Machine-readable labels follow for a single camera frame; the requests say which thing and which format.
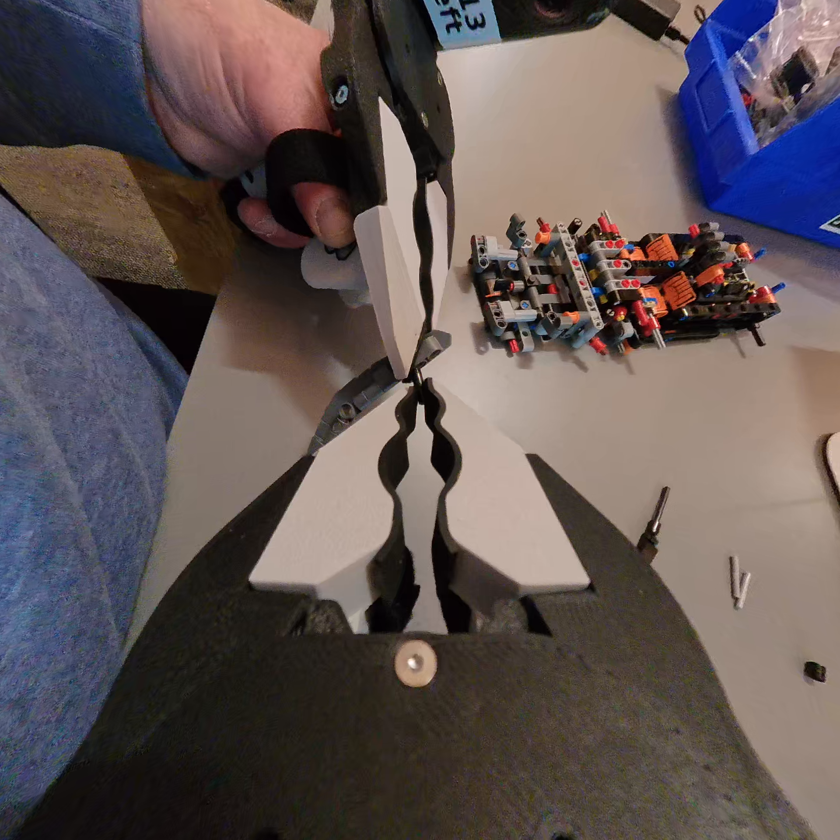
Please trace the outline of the wooden furniture panel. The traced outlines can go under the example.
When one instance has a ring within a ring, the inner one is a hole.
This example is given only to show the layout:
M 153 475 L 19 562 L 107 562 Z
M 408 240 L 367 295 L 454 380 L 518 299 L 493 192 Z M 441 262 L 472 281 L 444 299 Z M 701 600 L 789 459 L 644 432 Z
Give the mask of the wooden furniture panel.
M 211 230 L 210 185 L 190 180 L 138 157 L 124 158 L 145 202 L 158 222 L 174 267 L 186 288 L 216 297 L 222 285 L 214 258 L 204 253 L 203 235 Z

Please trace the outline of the clear bag of lego parts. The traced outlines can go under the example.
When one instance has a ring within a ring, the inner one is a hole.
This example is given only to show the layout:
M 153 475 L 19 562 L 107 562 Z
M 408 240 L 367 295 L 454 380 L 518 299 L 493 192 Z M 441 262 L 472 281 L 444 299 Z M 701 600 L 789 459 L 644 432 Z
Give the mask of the clear bag of lego parts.
M 729 66 L 763 148 L 839 99 L 839 2 L 777 2 Z

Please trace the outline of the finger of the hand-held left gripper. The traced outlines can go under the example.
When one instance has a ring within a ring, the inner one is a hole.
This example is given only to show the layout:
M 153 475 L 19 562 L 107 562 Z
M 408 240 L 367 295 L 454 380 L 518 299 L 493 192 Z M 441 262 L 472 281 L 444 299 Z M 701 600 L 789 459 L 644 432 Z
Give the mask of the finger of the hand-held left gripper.
M 450 268 L 448 198 L 438 181 L 420 180 L 420 367 L 451 339 L 436 331 Z
M 385 199 L 354 220 L 353 229 L 385 353 L 398 380 L 410 377 L 426 309 L 421 292 L 421 246 L 415 211 L 417 168 L 403 127 L 385 103 L 377 105 Z

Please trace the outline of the person's blue clothing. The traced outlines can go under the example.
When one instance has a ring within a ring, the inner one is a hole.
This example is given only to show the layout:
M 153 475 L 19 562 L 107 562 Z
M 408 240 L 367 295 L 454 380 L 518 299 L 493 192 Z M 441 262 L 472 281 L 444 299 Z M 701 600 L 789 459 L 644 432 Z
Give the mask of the person's blue clothing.
M 1 827 L 42 799 L 123 665 L 187 375 L 1 202 Z

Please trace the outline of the blue plastic storage bin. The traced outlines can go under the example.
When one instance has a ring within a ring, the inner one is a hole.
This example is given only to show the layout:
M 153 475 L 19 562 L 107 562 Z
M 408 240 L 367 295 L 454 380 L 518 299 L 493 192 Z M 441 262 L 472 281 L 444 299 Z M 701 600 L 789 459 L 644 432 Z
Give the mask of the blue plastic storage bin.
M 777 6 L 721 2 L 686 47 L 679 103 L 700 187 L 711 209 L 838 249 L 838 100 L 760 147 L 730 66 Z

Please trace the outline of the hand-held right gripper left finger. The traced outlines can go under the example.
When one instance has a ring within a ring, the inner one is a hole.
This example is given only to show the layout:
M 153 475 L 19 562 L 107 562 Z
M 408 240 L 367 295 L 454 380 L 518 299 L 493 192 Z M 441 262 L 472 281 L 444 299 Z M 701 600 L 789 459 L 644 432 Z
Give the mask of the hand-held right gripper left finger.
M 320 448 L 250 573 L 254 588 L 336 602 L 358 632 L 406 628 L 419 587 L 396 490 L 417 405 L 398 385 Z

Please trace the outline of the multicoloured lego vehicle chassis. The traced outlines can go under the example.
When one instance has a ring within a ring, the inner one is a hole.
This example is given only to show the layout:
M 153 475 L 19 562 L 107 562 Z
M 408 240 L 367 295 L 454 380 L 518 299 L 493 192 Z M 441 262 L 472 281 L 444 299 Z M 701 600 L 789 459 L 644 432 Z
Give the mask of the multicoloured lego vehicle chassis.
M 740 332 L 763 347 L 761 324 L 781 313 L 785 284 L 748 273 L 764 249 L 716 222 L 633 239 L 606 212 L 589 227 L 538 217 L 533 234 L 515 213 L 506 239 L 474 235 L 469 266 L 486 330 L 509 354 L 562 343 L 624 356 Z

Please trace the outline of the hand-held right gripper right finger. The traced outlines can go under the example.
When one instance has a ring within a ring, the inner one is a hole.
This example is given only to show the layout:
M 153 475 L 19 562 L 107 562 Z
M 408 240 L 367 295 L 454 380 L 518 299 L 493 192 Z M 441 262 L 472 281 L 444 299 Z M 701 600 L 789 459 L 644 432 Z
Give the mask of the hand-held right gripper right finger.
M 449 389 L 423 384 L 431 463 L 444 482 L 432 558 L 450 634 L 498 605 L 585 592 L 591 578 L 524 449 Z

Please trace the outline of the dark tapered lego piece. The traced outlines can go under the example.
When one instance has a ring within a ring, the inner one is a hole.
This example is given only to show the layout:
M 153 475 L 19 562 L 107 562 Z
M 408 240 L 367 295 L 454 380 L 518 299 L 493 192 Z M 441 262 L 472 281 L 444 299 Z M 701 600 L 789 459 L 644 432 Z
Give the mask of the dark tapered lego piece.
M 664 486 L 659 493 L 652 516 L 648 520 L 647 526 L 637 542 L 637 551 L 647 564 L 651 564 L 658 553 L 659 533 L 669 494 L 670 487 Z

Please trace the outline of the person's left hand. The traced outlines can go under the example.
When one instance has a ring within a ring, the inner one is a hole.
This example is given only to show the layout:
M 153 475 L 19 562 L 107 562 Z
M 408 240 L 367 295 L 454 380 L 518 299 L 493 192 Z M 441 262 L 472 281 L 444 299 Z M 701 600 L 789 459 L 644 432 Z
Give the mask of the person's left hand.
M 262 1 L 143 1 L 141 17 L 150 105 L 188 164 L 229 181 L 282 133 L 333 133 L 326 32 Z

